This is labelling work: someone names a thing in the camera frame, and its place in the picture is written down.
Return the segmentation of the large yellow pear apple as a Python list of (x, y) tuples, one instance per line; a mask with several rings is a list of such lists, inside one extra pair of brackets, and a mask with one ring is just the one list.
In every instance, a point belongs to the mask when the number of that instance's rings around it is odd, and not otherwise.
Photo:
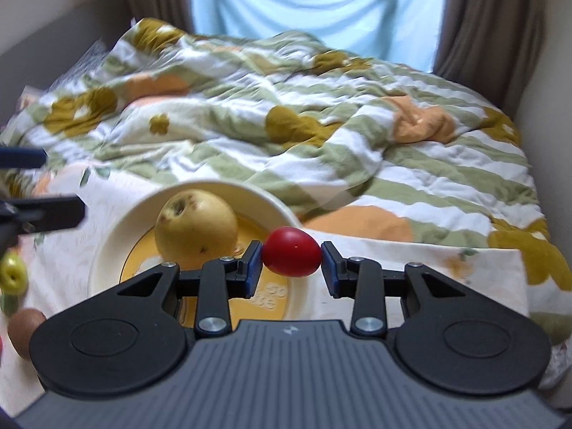
[(154, 226), (155, 244), (164, 261), (197, 269), (214, 258), (233, 256), (238, 242), (234, 210), (213, 193), (191, 189), (170, 198)]

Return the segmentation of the red cherry tomato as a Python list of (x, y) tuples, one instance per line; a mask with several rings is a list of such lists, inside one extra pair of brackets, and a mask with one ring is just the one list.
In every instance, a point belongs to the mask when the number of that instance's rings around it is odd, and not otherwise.
[(318, 243), (299, 228), (282, 227), (273, 231), (264, 243), (262, 260), (270, 271), (287, 277), (305, 277), (321, 265)]

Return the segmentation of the brown kiwi fruit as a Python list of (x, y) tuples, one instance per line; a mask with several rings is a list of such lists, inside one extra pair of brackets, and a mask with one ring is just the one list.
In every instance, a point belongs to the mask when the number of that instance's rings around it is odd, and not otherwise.
[(8, 336), (22, 359), (30, 360), (31, 337), (45, 320), (45, 314), (35, 308), (20, 309), (9, 319)]

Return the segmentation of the floral cream tablecloth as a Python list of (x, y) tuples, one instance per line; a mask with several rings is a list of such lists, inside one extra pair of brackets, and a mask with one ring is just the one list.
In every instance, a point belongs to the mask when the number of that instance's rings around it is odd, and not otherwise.
[[(97, 292), (114, 286), (132, 248), (154, 225), (164, 203), (187, 188), (201, 188), (223, 198), (248, 222), (270, 232), (277, 227), (300, 223), (292, 212), (272, 195), (233, 181), (192, 179), (161, 188), (129, 172), (111, 172), (103, 178), (91, 171), (80, 187), (86, 163), (69, 165), (53, 177), (43, 174), (34, 184), (33, 197), (77, 194), (87, 206), (83, 223), (72, 231), (20, 238), (19, 254), (29, 273), (29, 287), (20, 307), (32, 307), (48, 318)], [(125, 231), (110, 245), (110, 267), (102, 274), (95, 266), (98, 250), (117, 222), (124, 219), (139, 201), (143, 209), (127, 217)], [(423, 261), (437, 271), (461, 281), (480, 294), (529, 316), (526, 275), (520, 252), (479, 249), (469, 257), (469, 274), (453, 274), (449, 261), (459, 258), (462, 249), (436, 245), (403, 243), (309, 231), (318, 242), (331, 240), (344, 256), (365, 255), (387, 269), (402, 270), (407, 261)], [(341, 319), (349, 326), (352, 301), (331, 299), (320, 271), (309, 277), (288, 281), (264, 271), (252, 300), (232, 300), (233, 325), (239, 319), (324, 320)], [(39, 383), (29, 362), (15, 352), (7, 336), (8, 319), (1, 313), (1, 407), (9, 415), (20, 413), (39, 396)]]

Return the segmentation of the green apple left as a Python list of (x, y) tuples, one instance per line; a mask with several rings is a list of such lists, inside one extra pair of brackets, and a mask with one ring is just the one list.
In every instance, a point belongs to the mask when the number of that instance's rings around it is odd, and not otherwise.
[(5, 295), (23, 295), (28, 288), (26, 265), (14, 251), (8, 251), (1, 259), (0, 288)]

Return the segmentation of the cream yellow plate bowl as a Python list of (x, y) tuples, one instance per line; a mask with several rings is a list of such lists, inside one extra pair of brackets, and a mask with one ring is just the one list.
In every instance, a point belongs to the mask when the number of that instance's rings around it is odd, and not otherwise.
[(212, 258), (238, 258), (251, 241), (298, 225), (284, 203), (247, 184), (194, 180), (158, 190), (105, 236), (89, 292), (99, 294), (164, 261), (195, 269)]

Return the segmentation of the grey bed headboard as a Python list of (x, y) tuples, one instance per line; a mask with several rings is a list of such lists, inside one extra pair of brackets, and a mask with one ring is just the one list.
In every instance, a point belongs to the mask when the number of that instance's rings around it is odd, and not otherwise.
[(26, 85), (46, 89), (97, 41), (110, 49), (131, 26), (126, 0), (86, 3), (1, 55), (1, 123), (15, 112)]

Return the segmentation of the patterned grey pillow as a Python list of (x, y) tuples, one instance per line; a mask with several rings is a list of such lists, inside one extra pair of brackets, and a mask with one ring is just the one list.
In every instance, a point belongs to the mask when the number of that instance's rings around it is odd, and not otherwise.
[(86, 52), (83, 53), (79, 60), (69, 68), (64, 74), (52, 82), (49, 86), (49, 91), (60, 88), (67, 82), (75, 82), (83, 75), (98, 68), (107, 57), (109, 51), (108, 47), (102, 40), (97, 40), (89, 46)]

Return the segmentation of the floral striped duvet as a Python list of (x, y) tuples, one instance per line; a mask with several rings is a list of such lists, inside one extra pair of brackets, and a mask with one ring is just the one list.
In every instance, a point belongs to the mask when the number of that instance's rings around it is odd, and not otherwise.
[(406, 65), (328, 49), (297, 31), (248, 40), (130, 28), (93, 71), (8, 123), (49, 171), (90, 161), (169, 185), (234, 179), (310, 228), (476, 249), (517, 249), (531, 318), (571, 337), (571, 271), (550, 241), (514, 122), (470, 89)]

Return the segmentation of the light blue window cloth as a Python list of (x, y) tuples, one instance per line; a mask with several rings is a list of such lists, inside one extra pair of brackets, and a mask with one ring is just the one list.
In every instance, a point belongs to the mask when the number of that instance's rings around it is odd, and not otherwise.
[(204, 35), (262, 39), (287, 30), (309, 33), (332, 49), (429, 72), (445, 0), (192, 0)]

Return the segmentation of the brown curtain right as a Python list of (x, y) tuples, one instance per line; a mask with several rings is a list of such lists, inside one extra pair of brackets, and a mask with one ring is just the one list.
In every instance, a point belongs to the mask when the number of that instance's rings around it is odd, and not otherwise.
[(547, 0), (445, 0), (433, 72), (516, 115), (538, 61)]

